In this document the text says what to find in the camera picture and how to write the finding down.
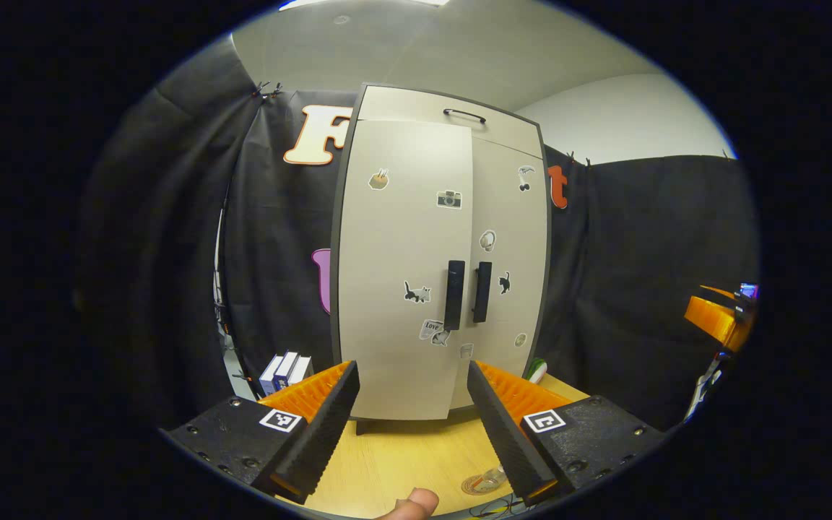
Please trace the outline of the white grey cabinet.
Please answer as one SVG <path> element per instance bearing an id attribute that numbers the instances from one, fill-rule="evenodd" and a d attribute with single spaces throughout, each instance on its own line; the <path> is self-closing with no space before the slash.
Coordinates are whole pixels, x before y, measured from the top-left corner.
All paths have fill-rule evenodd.
<path id="1" fill-rule="evenodd" d="M 448 93 L 364 83 L 338 169 L 333 352 L 357 428 L 471 408 L 469 363 L 522 376 L 544 320 L 550 188 L 540 125 Z"/>

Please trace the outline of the white cabinet door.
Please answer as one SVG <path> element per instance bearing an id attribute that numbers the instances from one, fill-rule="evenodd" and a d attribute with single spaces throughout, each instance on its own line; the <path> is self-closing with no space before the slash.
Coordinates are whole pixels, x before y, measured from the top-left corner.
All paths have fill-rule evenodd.
<path id="1" fill-rule="evenodd" d="M 471 256 L 472 132 L 358 121 L 338 218 L 333 311 L 357 362 L 357 420 L 448 417 L 459 356 L 443 329 L 450 260 Z"/>
<path id="2" fill-rule="evenodd" d="M 471 256 L 466 262 L 459 330 L 450 337 L 459 356 L 450 406 L 472 404 L 472 360 L 516 376 L 525 374 L 540 332 L 549 254 L 544 162 L 485 139 L 473 139 Z M 475 270 L 493 264 L 486 322 L 472 322 Z"/>

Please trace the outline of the white cabinet drawer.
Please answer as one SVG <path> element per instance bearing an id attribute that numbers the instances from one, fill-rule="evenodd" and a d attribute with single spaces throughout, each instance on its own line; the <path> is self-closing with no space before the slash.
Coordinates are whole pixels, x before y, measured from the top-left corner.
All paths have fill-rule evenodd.
<path id="1" fill-rule="evenodd" d="M 442 115 L 444 108 L 485 116 L 487 124 L 453 121 Z M 357 118 L 361 121 L 428 122 L 466 127 L 478 139 L 525 152 L 532 157 L 544 157 L 540 128 L 535 122 L 491 105 L 440 93 L 370 85 L 365 87 Z"/>

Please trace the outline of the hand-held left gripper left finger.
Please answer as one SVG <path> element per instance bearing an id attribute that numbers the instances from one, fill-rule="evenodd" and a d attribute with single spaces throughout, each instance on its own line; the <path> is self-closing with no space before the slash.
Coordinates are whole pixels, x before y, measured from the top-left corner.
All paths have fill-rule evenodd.
<path id="1" fill-rule="evenodd" d="M 237 396 L 164 434 L 223 475 L 304 504 L 333 457 L 360 390 L 354 360 L 274 394 Z"/>

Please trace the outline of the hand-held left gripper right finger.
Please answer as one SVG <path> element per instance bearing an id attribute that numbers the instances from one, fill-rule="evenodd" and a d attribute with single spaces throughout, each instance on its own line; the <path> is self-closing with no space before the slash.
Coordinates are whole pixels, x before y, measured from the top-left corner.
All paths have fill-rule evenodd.
<path id="1" fill-rule="evenodd" d="M 666 442 L 610 399 L 569 399 L 472 361 L 467 388 L 513 493 L 526 506 L 590 493 Z"/>

